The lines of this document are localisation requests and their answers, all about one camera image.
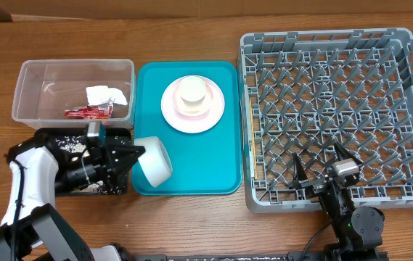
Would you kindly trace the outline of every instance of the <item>teal tray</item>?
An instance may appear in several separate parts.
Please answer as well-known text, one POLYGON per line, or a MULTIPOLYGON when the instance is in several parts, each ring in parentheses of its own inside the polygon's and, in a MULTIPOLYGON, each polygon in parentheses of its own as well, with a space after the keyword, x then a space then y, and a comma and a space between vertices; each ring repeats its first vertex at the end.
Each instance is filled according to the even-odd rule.
POLYGON ((228 62, 153 62, 139 72, 134 138, 157 136, 173 166, 172 176, 157 188, 140 165, 132 168, 132 185, 144 195, 230 194, 242 182, 240 104, 237 71, 228 62), (211 79, 222 90, 225 110, 211 129, 196 134, 172 128, 161 112, 161 97, 170 83, 186 75, 211 79))

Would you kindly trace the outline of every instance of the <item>cable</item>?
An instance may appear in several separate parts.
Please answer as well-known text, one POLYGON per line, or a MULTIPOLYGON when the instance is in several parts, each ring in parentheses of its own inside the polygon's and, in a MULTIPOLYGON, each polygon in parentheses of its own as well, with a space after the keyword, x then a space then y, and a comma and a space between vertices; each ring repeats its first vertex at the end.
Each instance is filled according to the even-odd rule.
POLYGON ((17 225, 17 221, 19 220, 20 209, 23 207, 23 192, 24 192, 24 178, 25 178, 24 169, 25 168, 17 160, 13 159, 12 161, 16 163, 20 171, 19 193, 17 195, 17 200, 16 200, 16 212, 15 212, 15 217, 11 225, 11 261, 16 261, 17 246, 19 246, 19 244, 16 242, 17 240, 16 225, 17 225))
POLYGON ((303 261, 305 258, 305 254, 308 251, 309 246, 311 246, 311 244, 313 244, 313 241, 316 240, 316 238, 326 229, 329 227, 329 225, 332 224, 331 221, 329 221, 327 224, 325 224, 321 229, 319 229, 319 231, 317 231, 314 236, 309 239, 308 243, 306 244, 305 248, 303 249, 303 252, 301 253, 301 258, 300 261, 303 261))

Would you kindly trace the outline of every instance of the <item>dish rack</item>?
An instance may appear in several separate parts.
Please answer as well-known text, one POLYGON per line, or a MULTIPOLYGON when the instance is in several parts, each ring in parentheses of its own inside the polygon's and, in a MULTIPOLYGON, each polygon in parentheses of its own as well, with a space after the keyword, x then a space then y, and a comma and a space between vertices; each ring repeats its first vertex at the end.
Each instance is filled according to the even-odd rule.
POLYGON ((238 68, 253 212, 319 210, 289 188, 292 153, 322 177, 340 142, 363 160, 355 205, 413 207, 413 35, 404 28, 247 33, 238 68))

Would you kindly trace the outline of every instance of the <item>tray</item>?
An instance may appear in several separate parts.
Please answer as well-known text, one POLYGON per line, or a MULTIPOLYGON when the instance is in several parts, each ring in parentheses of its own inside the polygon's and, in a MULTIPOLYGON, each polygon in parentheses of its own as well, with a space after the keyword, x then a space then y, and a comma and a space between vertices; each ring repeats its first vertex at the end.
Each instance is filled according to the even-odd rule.
POLYGON ((173 165, 173 175, 153 188, 137 163, 132 184, 144 195, 230 194, 242 182, 240 110, 237 71, 228 62, 153 62, 139 73, 134 138, 157 136, 173 165), (182 133, 161 113, 161 96, 175 79, 201 75, 214 81, 225 98, 219 122, 202 133, 182 133))
POLYGON ((320 209, 288 188, 291 152, 313 179, 335 161, 334 141, 364 161, 356 206, 413 207, 410 31, 248 33, 238 68, 250 210, 320 209))

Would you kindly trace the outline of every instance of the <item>black cable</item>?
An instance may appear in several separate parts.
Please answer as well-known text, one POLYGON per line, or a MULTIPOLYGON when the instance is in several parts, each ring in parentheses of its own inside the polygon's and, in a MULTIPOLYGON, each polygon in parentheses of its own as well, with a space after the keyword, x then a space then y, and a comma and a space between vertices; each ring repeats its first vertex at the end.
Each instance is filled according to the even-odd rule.
POLYGON ((16 165, 19 167, 20 171, 20 180, 19 180, 19 193, 17 195, 16 200, 16 212, 15 217, 12 221, 11 225, 11 261, 16 261, 16 252, 19 244, 16 242, 17 240, 17 221, 19 220, 20 209, 23 207, 23 192, 24 192, 24 166, 20 164, 17 160, 12 160, 16 165))
POLYGON ((325 224, 321 229, 319 229, 319 231, 317 231, 311 239, 309 239, 308 243, 306 244, 305 248, 303 249, 303 252, 301 253, 300 261, 303 261, 303 260, 304 260, 305 254, 307 253, 309 246, 311 246, 311 244, 313 244, 313 241, 316 240, 316 238, 317 238, 326 228, 328 228, 331 223, 332 223, 332 222, 329 221, 329 222, 328 222, 327 224, 325 224))

